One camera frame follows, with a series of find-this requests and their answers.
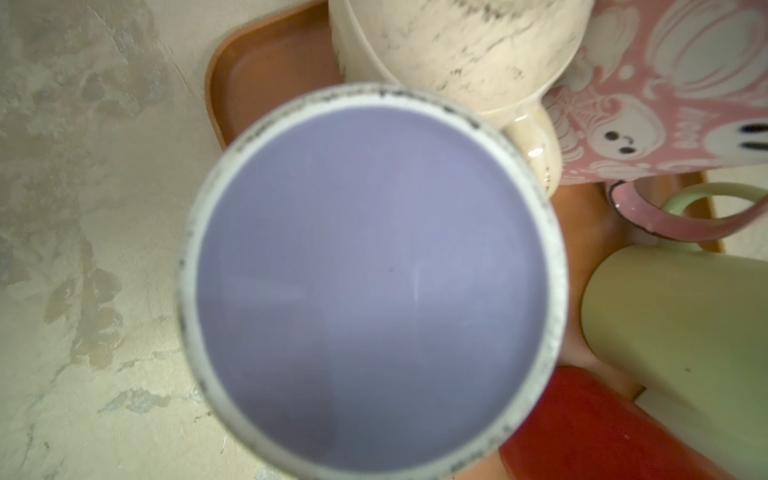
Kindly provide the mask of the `purple mug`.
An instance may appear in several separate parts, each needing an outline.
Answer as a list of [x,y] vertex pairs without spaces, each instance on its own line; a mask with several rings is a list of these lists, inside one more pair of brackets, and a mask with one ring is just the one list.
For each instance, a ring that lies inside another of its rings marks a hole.
[[498,130],[349,83],[226,148],[176,295],[198,386],[258,457],[298,479],[447,479],[536,405],[569,274],[550,200]]

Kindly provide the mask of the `orange plastic tray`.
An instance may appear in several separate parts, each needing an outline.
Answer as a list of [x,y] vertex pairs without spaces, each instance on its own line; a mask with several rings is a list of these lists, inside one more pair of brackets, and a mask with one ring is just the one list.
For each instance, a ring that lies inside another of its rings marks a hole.
[[[206,105],[220,143],[228,145],[272,108],[340,80],[331,53],[326,4],[311,1],[243,27],[225,39],[208,67]],[[634,243],[636,233],[614,212],[600,184],[563,187],[555,194],[554,207],[565,235],[571,280],[571,307],[559,367],[587,370],[635,404],[640,386],[599,361],[587,347],[580,306],[586,283],[598,265]],[[499,451],[465,470],[463,477],[515,479],[505,469]]]

